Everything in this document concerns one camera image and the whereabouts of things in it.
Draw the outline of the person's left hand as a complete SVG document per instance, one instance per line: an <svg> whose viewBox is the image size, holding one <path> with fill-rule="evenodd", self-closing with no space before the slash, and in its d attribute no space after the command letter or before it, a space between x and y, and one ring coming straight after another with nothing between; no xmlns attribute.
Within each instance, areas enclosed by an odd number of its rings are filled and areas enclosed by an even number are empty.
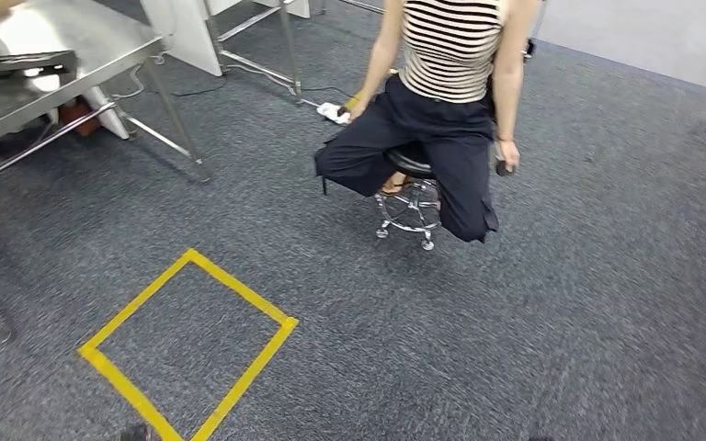
<svg viewBox="0 0 706 441"><path fill-rule="evenodd" d="M496 147L495 171L500 176L512 175L518 169L520 154L513 141L498 140Z"/></svg>

